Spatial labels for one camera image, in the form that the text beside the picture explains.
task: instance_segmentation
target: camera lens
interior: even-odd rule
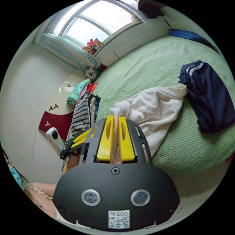
[[[58,138],[58,133],[57,133],[56,130],[54,130],[54,131],[52,132],[52,137],[53,137],[54,140],[56,140],[56,139]]]
[[[82,201],[88,206],[96,206],[100,200],[100,194],[93,189],[87,189],[82,193]]]
[[[132,193],[131,202],[135,206],[144,206],[150,200],[150,194],[146,190],[139,189]]]

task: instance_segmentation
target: hair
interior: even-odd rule
[[[10,162],[10,160],[9,160],[9,158],[8,158],[8,156],[7,156],[7,154],[6,154],[6,152],[5,152],[3,149],[2,149],[2,151],[3,151],[4,156],[5,156],[6,159],[8,160],[9,164],[15,169],[15,167],[11,164],[11,162]],[[19,174],[20,179],[21,179],[21,182],[22,182],[22,184],[23,184],[23,187],[24,187],[24,189],[26,190],[27,187],[28,187],[28,185],[30,184],[30,182],[29,182],[22,174],[20,174],[16,169],[15,169],[15,171]]]

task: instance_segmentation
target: white camera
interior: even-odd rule
[[[64,148],[64,142],[62,141],[56,128],[52,127],[46,132],[46,137],[51,143],[53,149],[58,155],[62,152]]]

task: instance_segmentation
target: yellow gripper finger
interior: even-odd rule
[[[100,139],[97,159],[99,161],[112,162],[113,149],[113,116],[108,116]]]
[[[119,117],[119,143],[121,163],[127,161],[134,161],[135,154],[133,151],[132,142],[125,117]]]
[[[88,136],[89,132],[90,132],[91,129],[87,130],[86,132],[82,133],[80,136],[78,136],[76,139],[74,139],[74,143],[71,148],[74,148],[80,144],[82,144],[85,140],[86,140],[86,137]]]

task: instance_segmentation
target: bed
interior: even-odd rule
[[[109,108],[144,89],[178,85],[182,65],[197,60],[210,64],[226,85],[235,106],[235,82],[222,57],[191,40],[166,36],[147,43],[113,63],[98,78],[94,95],[101,97],[97,121]],[[153,156],[165,171],[198,173],[225,161],[235,149],[235,125],[216,134],[201,133],[197,116],[184,98],[182,109]]]

